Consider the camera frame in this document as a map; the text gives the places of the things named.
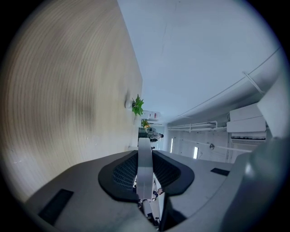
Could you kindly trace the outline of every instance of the window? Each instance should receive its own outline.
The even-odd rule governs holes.
[[[172,153],[172,145],[173,145],[173,139],[171,139],[171,148],[170,148],[170,153]]]
[[[194,147],[194,150],[193,150],[193,158],[194,159],[197,159],[198,158],[198,147]]]

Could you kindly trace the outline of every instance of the black rectangular slot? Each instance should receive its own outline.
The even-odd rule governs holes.
[[[73,192],[61,189],[38,214],[47,223],[54,225]]]
[[[217,168],[214,168],[213,170],[211,170],[211,172],[214,172],[214,173],[217,173],[217,174],[220,174],[223,176],[227,176],[230,173],[230,171],[223,170],[223,169],[217,169]]]

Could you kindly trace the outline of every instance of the potted plant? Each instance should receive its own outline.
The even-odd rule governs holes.
[[[133,101],[126,101],[125,102],[125,107],[127,109],[131,109],[135,113],[135,115],[139,114],[140,116],[143,114],[143,109],[142,105],[144,104],[143,102],[144,99],[140,99],[139,94],[137,95],[136,100],[133,99]]]
[[[142,119],[141,120],[141,125],[147,130],[150,127],[149,122],[147,121],[147,119]]]

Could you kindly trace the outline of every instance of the green plant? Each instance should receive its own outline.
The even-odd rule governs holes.
[[[143,114],[143,109],[142,109],[142,105],[144,104],[143,102],[144,99],[140,99],[139,94],[137,95],[136,101],[134,101],[133,99],[133,103],[132,103],[132,111],[135,113],[135,115],[139,114],[141,116],[141,114]]]
[[[141,120],[141,125],[142,125],[145,129],[147,129],[147,128],[150,127],[150,124],[149,124],[149,122],[147,121],[147,119],[142,119],[142,120]]]

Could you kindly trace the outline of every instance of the air conditioner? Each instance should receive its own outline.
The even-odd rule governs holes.
[[[230,111],[227,132],[232,143],[257,145],[266,141],[266,121],[256,104]]]

